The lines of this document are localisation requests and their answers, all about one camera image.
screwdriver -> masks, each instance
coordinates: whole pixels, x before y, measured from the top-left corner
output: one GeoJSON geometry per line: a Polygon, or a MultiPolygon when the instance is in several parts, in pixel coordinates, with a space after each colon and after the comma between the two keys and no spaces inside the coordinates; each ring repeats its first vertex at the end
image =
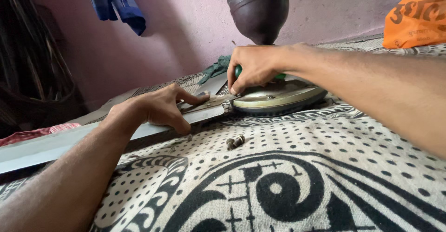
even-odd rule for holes
{"type": "MultiPolygon", "coordinates": [[[[235,70],[235,72],[236,72],[236,78],[238,78],[239,76],[240,76],[240,74],[242,73],[242,66],[241,65],[237,65],[236,66],[236,70],[235,70]]],[[[278,74],[278,75],[276,75],[274,78],[275,79],[279,79],[279,80],[283,80],[283,79],[285,79],[285,76],[286,76],[286,74],[278,74]]]]}

blue cloth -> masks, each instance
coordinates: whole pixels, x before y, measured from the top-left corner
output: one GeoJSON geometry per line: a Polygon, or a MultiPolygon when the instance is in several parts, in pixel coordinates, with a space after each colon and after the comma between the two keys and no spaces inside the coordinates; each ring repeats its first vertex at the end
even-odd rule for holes
{"type": "Polygon", "coordinates": [[[145,30],[145,18],[135,0],[91,0],[100,20],[118,20],[113,7],[122,22],[140,36],[145,30]]]}

orange plastic bag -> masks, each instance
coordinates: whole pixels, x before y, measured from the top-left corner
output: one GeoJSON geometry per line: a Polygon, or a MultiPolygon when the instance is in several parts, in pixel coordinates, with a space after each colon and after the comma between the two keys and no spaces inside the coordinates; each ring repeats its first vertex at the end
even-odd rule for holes
{"type": "Polygon", "coordinates": [[[383,46],[409,48],[446,42],[446,0],[402,0],[386,16],[383,46]]]}

bolt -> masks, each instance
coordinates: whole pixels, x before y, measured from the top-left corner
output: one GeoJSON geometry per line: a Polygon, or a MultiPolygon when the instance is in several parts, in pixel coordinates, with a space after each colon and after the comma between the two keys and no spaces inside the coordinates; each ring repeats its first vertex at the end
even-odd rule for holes
{"type": "Polygon", "coordinates": [[[237,135],[236,141],[234,141],[234,148],[238,148],[245,142],[245,137],[241,134],[237,135]]]}
{"type": "Polygon", "coordinates": [[[226,140],[226,145],[227,145],[228,151],[232,150],[232,144],[233,143],[234,143],[234,139],[229,138],[229,139],[226,140]]]}

forearm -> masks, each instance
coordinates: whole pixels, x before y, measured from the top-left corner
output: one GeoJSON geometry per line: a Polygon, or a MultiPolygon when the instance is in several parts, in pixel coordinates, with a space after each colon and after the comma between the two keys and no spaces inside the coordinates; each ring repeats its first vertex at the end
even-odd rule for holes
{"type": "Polygon", "coordinates": [[[327,89],[423,149],[446,157],[442,59],[287,47],[282,70],[327,89]]]}
{"type": "Polygon", "coordinates": [[[1,230],[86,230],[135,130],[101,123],[0,207],[1,230]]]}

